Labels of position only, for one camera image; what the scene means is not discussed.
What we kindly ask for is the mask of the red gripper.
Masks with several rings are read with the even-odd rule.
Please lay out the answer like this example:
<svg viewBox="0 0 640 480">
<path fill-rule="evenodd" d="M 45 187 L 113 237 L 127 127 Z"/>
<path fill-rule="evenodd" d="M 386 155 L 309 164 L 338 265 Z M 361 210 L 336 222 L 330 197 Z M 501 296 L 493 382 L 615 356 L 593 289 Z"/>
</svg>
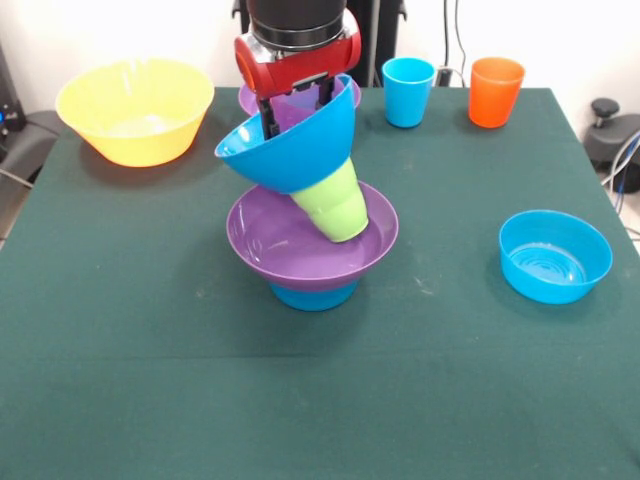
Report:
<svg viewBox="0 0 640 480">
<path fill-rule="evenodd" d="M 345 10 L 336 23 L 340 28 L 307 50 L 269 45 L 254 29 L 234 41 L 235 58 L 248 88 L 258 98 L 263 135 L 280 134 L 270 98 L 303 90 L 318 83 L 317 107 L 327 105 L 333 95 L 333 77 L 353 68 L 361 55 L 361 35 L 354 15 Z"/>
</svg>

